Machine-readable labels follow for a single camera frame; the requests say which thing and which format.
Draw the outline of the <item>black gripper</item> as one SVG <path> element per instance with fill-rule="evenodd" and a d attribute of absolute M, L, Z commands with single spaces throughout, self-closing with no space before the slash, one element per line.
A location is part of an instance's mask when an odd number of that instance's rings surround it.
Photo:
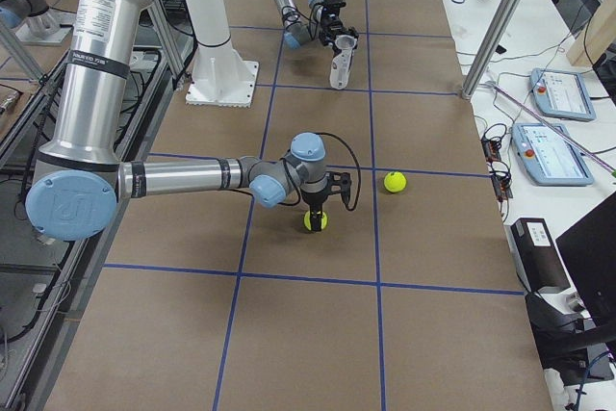
<path fill-rule="evenodd" d="M 344 24 L 336 13 L 321 10 L 319 19 L 319 39 L 327 41 L 332 50 L 332 58 L 340 54 L 337 39 L 340 36 L 341 50 L 354 50 L 357 47 L 358 34 L 353 27 L 344 29 Z"/>
<path fill-rule="evenodd" d="M 322 207 L 328 198 L 326 191 L 309 193 L 301 190 L 302 200 L 309 206 L 309 224 L 313 232 L 321 232 L 322 230 Z"/>

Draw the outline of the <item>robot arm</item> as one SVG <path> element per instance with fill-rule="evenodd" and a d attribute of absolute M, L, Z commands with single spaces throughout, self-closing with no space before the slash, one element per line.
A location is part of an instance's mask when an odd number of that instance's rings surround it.
<path fill-rule="evenodd" d="M 104 230 L 118 202 L 153 194 L 247 188 L 273 207 L 294 190 L 328 182 L 320 136 L 295 136 L 277 162 L 256 157 L 196 162 L 121 162 L 116 128 L 141 12 L 155 0 L 79 0 L 52 139 L 38 150 L 25 210 L 48 237 L 79 241 Z M 258 65 L 230 41 L 223 0 L 187 0 L 199 41 L 192 85 L 197 103 L 246 106 Z"/>
<path fill-rule="evenodd" d="M 304 17 L 294 0 L 274 0 L 284 26 L 286 44 L 297 49 L 319 39 L 323 46 L 333 50 L 336 63 L 342 56 L 348 63 L 357 48 L 358 33 L 353 27 L 346 27 L 341 19 L 341 10 L 346 0 L 308 0 L 310 15 Z"/>

